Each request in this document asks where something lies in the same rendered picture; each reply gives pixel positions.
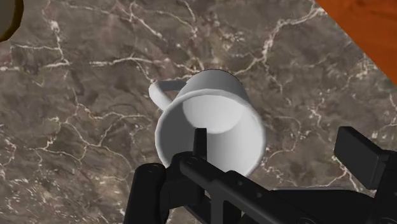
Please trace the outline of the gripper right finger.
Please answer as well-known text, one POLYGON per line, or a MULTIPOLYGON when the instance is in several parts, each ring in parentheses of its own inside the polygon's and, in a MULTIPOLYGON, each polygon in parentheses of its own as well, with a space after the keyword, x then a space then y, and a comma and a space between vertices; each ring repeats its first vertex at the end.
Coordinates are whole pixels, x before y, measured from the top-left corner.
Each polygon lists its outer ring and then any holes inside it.
POLYGON ((383 150, 353 127, 342 126, 334 154, 365 188, 376 191, 366 224, 397 224, 397 151, 383 150))

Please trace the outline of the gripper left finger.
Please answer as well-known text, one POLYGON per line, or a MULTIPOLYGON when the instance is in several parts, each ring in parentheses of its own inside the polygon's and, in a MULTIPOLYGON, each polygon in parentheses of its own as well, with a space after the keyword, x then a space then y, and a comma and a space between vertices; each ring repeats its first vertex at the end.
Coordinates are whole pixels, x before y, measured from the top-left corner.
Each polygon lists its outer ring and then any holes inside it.
POLYGON ((314 224, 314 217, 235 171, 206 160, 207 131, 195 129, 193 151, 169 167, 140 165, 134 173, 123 224, 166 224, 184 207, 201 224, 314 224))

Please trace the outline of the white mug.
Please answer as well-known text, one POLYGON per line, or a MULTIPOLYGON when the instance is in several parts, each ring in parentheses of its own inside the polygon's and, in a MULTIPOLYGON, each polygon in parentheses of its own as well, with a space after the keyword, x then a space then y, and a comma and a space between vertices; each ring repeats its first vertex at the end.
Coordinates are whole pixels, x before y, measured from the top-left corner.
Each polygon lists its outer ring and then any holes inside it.
POLYGON ((158 80, 148 89, 162 110, 155 129, 159 159, 193 150, 196 128, 207 130, 207 161, 224 172, 250 175, 266 148, 265 128, 243 84, 234 75, 208 69, 189 80, 158 80))

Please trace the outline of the olive round bowl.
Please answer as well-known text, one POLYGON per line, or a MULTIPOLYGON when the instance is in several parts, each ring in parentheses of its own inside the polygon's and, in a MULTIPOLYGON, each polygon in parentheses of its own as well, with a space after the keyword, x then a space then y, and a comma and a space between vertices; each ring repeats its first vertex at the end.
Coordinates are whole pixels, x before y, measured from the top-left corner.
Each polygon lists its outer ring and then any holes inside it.
POLYGON ((20 27, 24 0, 0 0, 0 43, 12 37, 20 27))

